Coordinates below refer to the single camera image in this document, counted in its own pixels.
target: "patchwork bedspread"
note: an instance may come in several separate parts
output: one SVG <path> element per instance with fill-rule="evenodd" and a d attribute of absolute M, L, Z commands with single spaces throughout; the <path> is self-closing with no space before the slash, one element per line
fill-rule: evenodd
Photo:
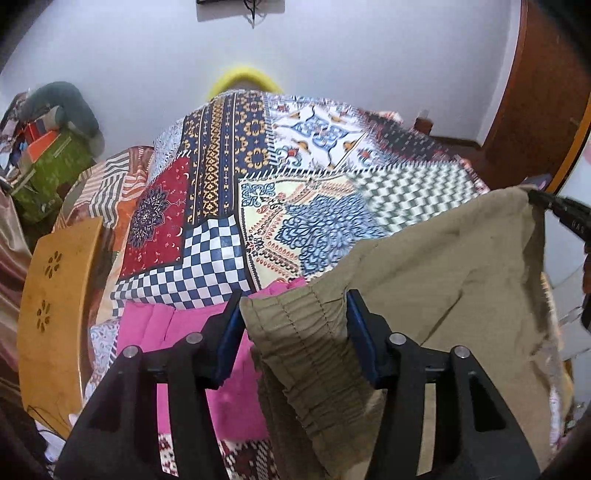
<path fill-rule="evenodd" d="M 114 360 L 126 301 L 191 309 L 227 301 L 234 288 L 311 279 L 358 240 L 395 234 L 487 191 L 466 160 L 403 128 L 394 113 L 262 92 L 214 98 L 154 149 L 131 148 L 83 173 L 64 204 L 56 228 L 101 215 L 109 251 L 121 251 L 90 321 L 95 371 L 86 398 Z M 277 476 L 269 443 L 250 443 L 220 444 L 229 472 Z M 174 473 L 170 445 L 162 436 L 163 465 Z"/>

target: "checkered pattern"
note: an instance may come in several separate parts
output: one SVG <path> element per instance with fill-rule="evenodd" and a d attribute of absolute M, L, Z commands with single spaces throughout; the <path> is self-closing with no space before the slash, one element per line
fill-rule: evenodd
<path fill-rule="evenodd" d="M 228 301 L 232 290 L 250 293 L 233 216 L 208 220 L 186 234 L 182 264 L 117 282 L 111 294 L 117 303 L 113 316 L 121 317 L 124 300 L 192 309 Z"/>
<path fill-rule="evenodd" d="M 470 174 L 454 161 L 409 163 L 349 177 L 376 221 L 392 233 L 479 195 Z"/>

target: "wooden door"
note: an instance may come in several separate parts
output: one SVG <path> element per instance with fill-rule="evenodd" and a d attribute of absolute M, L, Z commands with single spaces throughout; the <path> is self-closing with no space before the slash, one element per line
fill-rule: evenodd
<path fill-rule="evenodd" d="M 591 74 L 573 43 L 536 2 L 523 1 L 515 60 L 484 143 L 492 189 L 555 175 L 583 118 Z"/>

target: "brown cloth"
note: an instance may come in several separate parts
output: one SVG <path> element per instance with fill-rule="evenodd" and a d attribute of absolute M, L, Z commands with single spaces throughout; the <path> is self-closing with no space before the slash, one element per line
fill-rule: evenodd
<path fill-rule="evenodd" d="M 0 190 L 0 356 L 18 369 L 17 324 L 31 252 L 12 198 Z"/>
<path fill-rule="evenodd" d="M 362 378 L 347 340 L 345 292 L 357 288 L 370 312 L 419 344 L 466 345 L 503 395 L 540 466 L 550 458 L 545 378 L 534 363 L 548 338 L 540 275 L 544 215 L 519 187 L 497 190 L 379 240 L 361 240 L 334 270 L 277 297 L 241 300 L 265 364 L 261 405 L 282 480 L 322 478 L 293 463 L 317 458 L 332 478 L 368 460 L 384 405 Z M 426 411 L 433 406 L 426 401 Z M 299 458 L 277 439 L 311 441 Z M 292 432 L 279 432 L 280 429 Z M 433 418 L 426 417 L 426 430 Z"/>

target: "pink cloth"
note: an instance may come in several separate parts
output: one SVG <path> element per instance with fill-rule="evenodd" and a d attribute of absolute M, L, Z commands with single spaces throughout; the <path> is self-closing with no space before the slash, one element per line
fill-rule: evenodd
<path fill-rule="evenodd" d="M 306 285 L 303 278 L 290 283 L 275 280 L 264 290 L 251 297 L 279 295 Z M 200 332 L 211 315 L 223 312 L 221 303 L 201 309 L 177 310 L 168 305 L 134 303 L 128 301 L 119 324 L 117 354 L 128 345 L 138 345 L 144 352 L 173 346 L 192 332 Z M 262 440 L 268 438 L 267 424 L 258 402 L 255 371 L 250 349 L 253 343 L 246 331 L 242 337 L 232 374 L 218 390 L 206 390 L 207 403 L 212 415 L 213 428 L 220 440 Z M 170 433 L 168 388 L 157 386 L 158 432 Z"/>

